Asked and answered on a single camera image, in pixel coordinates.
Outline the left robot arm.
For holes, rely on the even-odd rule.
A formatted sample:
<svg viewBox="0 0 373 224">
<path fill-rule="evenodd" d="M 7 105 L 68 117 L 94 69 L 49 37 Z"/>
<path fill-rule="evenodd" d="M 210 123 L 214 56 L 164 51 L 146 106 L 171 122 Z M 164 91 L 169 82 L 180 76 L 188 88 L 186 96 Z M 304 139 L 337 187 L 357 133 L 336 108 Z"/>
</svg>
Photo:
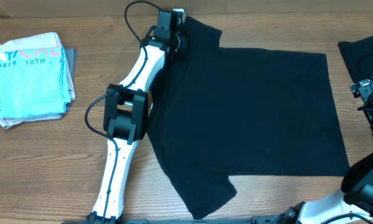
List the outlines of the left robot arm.
<svg viewBox="0 0 373 224">
<path fill-rule="evenodd" d="M 160 9 L 157 24 L 139 40 L 140 55 L 128 76 L 108 85 L 100 97 L 105 102 L 101 136 L 107 139 L 108 152 L 100 192 L 85 223 L 121 222 L 131 159 L 147 130 L 148 91 L 172 56 L 187 50 L 184 20 L 183 9 Z"/>
</svg>

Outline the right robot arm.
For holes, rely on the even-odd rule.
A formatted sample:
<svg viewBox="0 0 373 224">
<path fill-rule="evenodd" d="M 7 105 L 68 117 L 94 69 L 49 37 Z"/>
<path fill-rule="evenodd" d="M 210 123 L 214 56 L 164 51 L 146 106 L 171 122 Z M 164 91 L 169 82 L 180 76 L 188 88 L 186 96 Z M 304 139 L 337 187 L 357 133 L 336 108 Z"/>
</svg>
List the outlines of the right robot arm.
<svg viewBox="0 0 373 224">
<path fill-rule="evenodd" d="M 351 85 L 361 97 L 373 132 L 373 77 Z M 301 202 L 270 220 L 271 223 L 349 223 L 373 221 L 373 153 L 355 163 L 344 176 L 341 189 L 315 202 Z"/>
</svg>

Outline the black t-shirt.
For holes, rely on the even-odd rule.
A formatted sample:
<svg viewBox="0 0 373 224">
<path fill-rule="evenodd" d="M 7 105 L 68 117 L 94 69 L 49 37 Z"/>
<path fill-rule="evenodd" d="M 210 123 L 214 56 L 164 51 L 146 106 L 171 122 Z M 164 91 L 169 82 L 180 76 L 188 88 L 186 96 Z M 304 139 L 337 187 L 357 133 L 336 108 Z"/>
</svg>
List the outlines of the black t-shirt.
<svg viewBox="0 0 373 224">
<path fill-rule="evenodd" d="M 223 48 L 191 17 L 185 30 L 186 56 L 151 85 L 148 136 L 195 219 L 235 197 L 232 175 L 346 174 L 325 54 Z"/>
</svg>

